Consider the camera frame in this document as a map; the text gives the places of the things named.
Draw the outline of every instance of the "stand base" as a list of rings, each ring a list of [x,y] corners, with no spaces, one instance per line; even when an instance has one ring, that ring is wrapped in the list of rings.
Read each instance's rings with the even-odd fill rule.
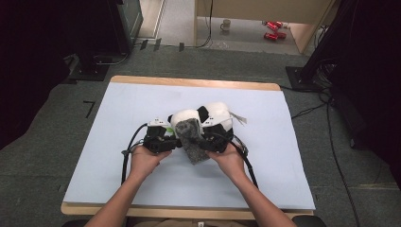
[[[89,80],[89,81],[103,81],[106,77],[110,65],[101,64],[95,65],[93,69],[81,70],[80,63],[77,64],[74,71],[68,77],[72,80]]]
[[[313,80],[301,80],[300,74],[303,67],[286,66],[287,76],[293,90],[297,91],[320,91],[322,87],[315,84]]]

